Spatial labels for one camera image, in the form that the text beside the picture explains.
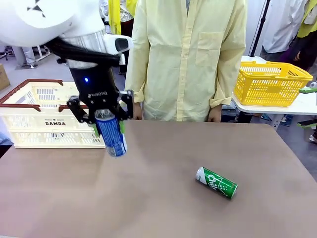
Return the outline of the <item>person's right hand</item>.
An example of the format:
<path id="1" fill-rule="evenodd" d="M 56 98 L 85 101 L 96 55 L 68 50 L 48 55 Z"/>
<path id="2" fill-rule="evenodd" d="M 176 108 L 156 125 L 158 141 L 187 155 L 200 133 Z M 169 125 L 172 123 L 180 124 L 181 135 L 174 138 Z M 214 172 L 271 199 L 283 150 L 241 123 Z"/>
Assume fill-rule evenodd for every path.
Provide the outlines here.
<path id="1" fill-rule="evenodd" d="M 141 120 L 143 118 L 143 103 L 134 103 L 134 115 L 133 119 Z"/>

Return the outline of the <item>person's left hand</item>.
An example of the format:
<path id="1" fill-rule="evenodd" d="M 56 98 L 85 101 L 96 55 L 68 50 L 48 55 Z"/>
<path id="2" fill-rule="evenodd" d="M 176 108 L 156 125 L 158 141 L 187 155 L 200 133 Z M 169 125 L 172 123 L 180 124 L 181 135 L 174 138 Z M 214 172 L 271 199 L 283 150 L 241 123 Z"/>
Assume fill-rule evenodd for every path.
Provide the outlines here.
<path id="1" fill-rule="evenodd" d="M 208 122 L 221 122 L 222 105 L 210 109 Z"/>

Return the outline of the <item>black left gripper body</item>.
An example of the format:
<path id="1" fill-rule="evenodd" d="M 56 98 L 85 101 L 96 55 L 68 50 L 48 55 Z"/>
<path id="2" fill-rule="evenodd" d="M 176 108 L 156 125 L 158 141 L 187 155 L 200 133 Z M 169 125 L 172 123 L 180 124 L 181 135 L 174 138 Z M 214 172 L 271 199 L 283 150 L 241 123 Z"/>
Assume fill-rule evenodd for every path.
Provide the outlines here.
<path id="1" fill-rule="evenodd" d="M 118 103 L 119 90 L 115 85 L 111 66 L 98 64 L 91 68 L 71 68 L 70 72 L 79 92 L 78 97 L 68 101 L 68 107 L 72 111 L 80 110 L 80 102 L 93 111 L 121 110 Z"/>

